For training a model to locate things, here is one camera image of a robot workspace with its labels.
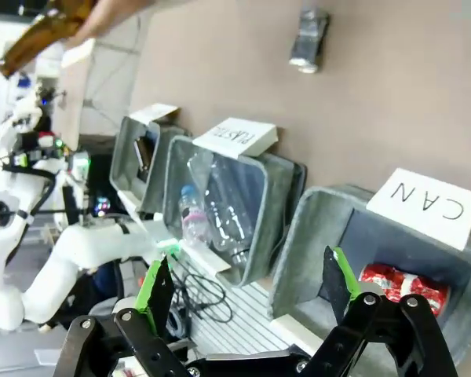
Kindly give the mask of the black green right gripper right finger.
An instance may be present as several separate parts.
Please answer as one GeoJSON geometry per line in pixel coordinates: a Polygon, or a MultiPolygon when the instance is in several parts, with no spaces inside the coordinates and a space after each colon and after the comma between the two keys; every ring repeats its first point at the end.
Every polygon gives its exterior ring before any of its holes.
{"type": "Polygon", "coordinates": [[[309,361],[311,376],[347,376],[370,343],[385,345],[399,376],[455,376],[457,370],[429,302],[398,302],[363,291],[339,247],[326,247],[323,285],[337,324],[309,361]]]}

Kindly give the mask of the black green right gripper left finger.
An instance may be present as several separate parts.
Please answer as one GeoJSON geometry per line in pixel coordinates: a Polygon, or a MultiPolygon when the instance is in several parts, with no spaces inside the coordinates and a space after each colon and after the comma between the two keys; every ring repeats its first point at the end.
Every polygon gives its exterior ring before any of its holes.
{"type": "Polygon", "coordinates": [[[154,261],[134,307],[71,322],[57,375],[109,376],[121,358],[135,357],[149,376],[187,376],[185,366],[163,340],[173,293],[167,259],[154,261]]]}

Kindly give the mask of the person's bare hand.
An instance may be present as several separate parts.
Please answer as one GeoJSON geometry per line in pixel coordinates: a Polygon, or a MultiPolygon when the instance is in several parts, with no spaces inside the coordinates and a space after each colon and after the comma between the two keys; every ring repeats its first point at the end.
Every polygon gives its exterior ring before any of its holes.
{"type": "Polygon", "coordinates": [[[87,39],[97,38],[129,17],[154,4],[150,0],[100,0],[92,9],[85,23],[66,42],[68,49],[83,44],[87,39]]]}

